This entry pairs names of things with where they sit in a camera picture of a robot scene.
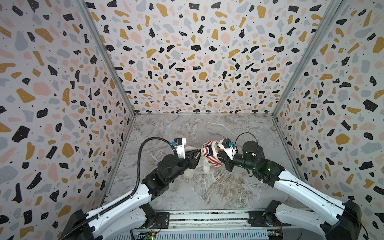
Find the white plush teddy bear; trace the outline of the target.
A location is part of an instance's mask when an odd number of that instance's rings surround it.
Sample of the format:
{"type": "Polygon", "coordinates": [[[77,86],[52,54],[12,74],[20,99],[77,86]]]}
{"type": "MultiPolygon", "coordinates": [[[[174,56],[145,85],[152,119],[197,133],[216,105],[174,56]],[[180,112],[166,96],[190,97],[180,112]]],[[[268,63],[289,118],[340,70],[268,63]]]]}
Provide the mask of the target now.
{"type": "MultiPolygon", "coordinates": [[[[212,164],[210,164],[207,160],[204,160],[202,155],[200,158],[199,165],[195,169],[195,172],[197,171],[198,168],[202,168],[204,174],[209,174],[211,172],[211,168],[214,167],[212,164]]],[[[191,179],[193,176],[185,176],[187,179],[191,179]]]]}

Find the red white striped knit sweater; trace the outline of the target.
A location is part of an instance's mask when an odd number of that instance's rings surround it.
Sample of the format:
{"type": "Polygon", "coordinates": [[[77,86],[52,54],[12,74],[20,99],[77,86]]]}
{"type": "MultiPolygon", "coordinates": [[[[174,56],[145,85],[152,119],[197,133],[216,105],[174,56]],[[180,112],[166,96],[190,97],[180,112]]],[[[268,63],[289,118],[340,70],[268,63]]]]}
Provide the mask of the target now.
{"type": "Polygon", "coordinates": [[[204,160],[207,160],[214,167],[218,168],[226,165],[228,157],[222,146],[222,141],[208,141],[203,144],[201,155],[204,160]]]}

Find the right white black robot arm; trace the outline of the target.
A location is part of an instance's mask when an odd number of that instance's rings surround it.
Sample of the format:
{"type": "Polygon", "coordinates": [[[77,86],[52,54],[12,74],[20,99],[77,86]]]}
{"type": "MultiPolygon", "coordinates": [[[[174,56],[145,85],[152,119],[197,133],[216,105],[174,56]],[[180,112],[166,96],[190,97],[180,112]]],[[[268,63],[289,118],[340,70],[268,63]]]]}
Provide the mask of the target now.
{"type": "Polygon", "coordinates": [[[294,225],[318,234],[325,240],[357,240],[364,226],[361,209],[348,200],[342,202],[304,183],[280,164],[265,158],[263,148],[255,141],[245,142],[239,153],[229,139],[219,141],[218,158],[228,171],[245,169],[250,177],[295,198],[309,210],[289,207],[271,201],[263,213],[271,226],[294,225]]]}

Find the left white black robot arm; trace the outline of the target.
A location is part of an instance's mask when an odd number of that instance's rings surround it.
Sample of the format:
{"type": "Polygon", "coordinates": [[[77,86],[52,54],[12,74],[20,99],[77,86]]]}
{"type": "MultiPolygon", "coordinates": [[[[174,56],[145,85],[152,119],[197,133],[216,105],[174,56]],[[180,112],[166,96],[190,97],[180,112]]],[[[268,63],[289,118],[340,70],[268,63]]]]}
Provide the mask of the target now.
{"type": "Polygon", "coordinates": [[[136,190],[130,190],[98,209],[73,213],[61,239],[111,240],[134,229],[150,228],[157,217],[150,202],[167,191],[169,185],[186,170],[194,170],[200,157],[201,150],[187,151],[184,158],[164,156],[136,190]]]}

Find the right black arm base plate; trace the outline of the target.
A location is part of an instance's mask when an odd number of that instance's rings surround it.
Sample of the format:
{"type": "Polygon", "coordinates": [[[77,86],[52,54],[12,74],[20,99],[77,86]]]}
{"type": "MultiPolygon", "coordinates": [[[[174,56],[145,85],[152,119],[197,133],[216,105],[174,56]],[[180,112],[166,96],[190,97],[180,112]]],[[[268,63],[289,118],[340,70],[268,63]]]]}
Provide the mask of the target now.
{"type": "Polygon", "coordinates": [[[252,227],[290,227],[290,224],[280,222],[276,217],[276,210],[249,211],[248,223],[252,227]]]}

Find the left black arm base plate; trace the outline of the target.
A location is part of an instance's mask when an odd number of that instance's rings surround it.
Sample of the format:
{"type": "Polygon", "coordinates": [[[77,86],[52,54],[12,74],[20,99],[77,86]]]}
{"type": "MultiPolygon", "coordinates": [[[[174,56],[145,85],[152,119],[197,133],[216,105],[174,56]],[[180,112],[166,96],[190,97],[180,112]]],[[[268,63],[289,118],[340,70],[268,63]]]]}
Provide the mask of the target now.
{"type": "Polygon", "coordinates": [[[133,230],[159,230],[168,229],[170,224],[170,212],[157,212],[156,216],[150,220],[146,220],[139,227],[133,228],[133,230]]]}

